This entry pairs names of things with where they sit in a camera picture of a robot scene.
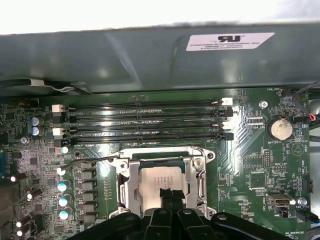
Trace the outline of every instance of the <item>cpu socket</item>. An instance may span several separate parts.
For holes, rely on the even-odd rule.
[[[160,189],[182,190],[186,208],[201,210],[206,218],[215,211],[207,206],[206,164],[213,151],[197,146],[127,148],[108,164],[116,168],[117,211],[143,217],[146,210],[160,208]]]

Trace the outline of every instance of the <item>white label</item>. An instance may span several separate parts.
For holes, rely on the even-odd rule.
[[[187,51],[256,49],[274,32],[192,35]]]

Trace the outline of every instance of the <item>metal socket frame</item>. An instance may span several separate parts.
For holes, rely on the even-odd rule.
[[[158,153],[188,153],[188,156],[133,159],[136,154],[158,154]],[[207,178],[206,164],[216,159],[213,151],[197,146],[175,146],[175,147],[148,147],[148,148],[127,148],[111,154],[115,156],[113,161],[107,163],[116,168],[116,189],[118,209],[109,215],[112,218],[126,212],[132,212],[140,217],[145,213],[141,212],[141,201],[139,201],[139,167],[141,161],[161,161],[161,160],[183,160],[185,166],[184,179],[189,184],[185,204],[187,208],[199,209],[208,219],[211,218],[212,211],[207,205]],[[120,176],[128,178],[128,181],[121,183]]]

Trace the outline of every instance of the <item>black capacitor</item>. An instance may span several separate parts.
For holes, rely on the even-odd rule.
[[[30,220],[31,220],[31,216],[26,215],[23,218],[21,218],[19,221],[17,221],[15,225],[17,228],[21,228],[24,225],[26,225]]]
[[[37,197],[37,196],[39,196],[39,195],[41,195],[41,194],[42,194],[42,189],[41,189],[41,188],[38,188],[38,189],[36,189],[36,190],[28,193],[28,194],[26,195],[26,198],[29,199],[29,200],[32,200],[32,199],[34,199],[35,197]]]
[[[21,180],[24,180],[26,179],[27,175],[24,173],[24,172],[21,172],[21,173],[18,173],[16,175],[13,175],[10,180],[11,182],[13,183],[18,183],[20,182]]]

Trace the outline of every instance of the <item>white connector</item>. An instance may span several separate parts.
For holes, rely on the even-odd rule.
[[[52,105],[52,112],[53,113],[63,113],[65,108],[62,104],[54,104]]]
[[[66,130],[62,127],[52,128],[53,136],[63,136]]]
[[[234,125],[231,121],[224,121],[222,123],[222,129],[224,129],[224,130],[231,130],[233,128],[234,128]]]
[[[221,101],[222,106],[232,106],[234,104],[234,99],[232,97],[223,97]]]

